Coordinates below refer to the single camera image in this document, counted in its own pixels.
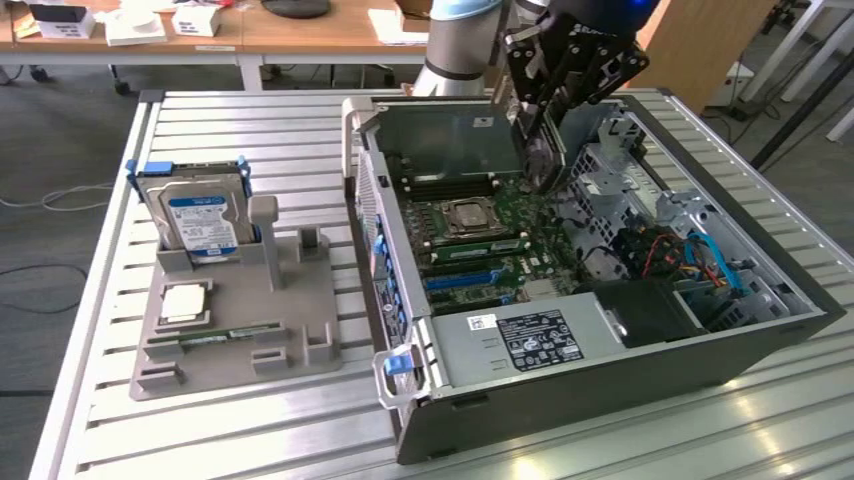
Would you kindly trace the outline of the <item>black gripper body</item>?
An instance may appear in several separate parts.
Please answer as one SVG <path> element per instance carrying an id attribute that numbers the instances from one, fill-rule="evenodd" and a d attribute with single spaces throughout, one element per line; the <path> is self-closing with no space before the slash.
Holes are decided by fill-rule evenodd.
<path id="1" fill-rule="evenodd" d="M 551 1 L 543 17 L 543 30 L 567 33 L 573 24 L 580 24 L 604 34 L 636 34 L 657 5 L 657 0 Z"/>

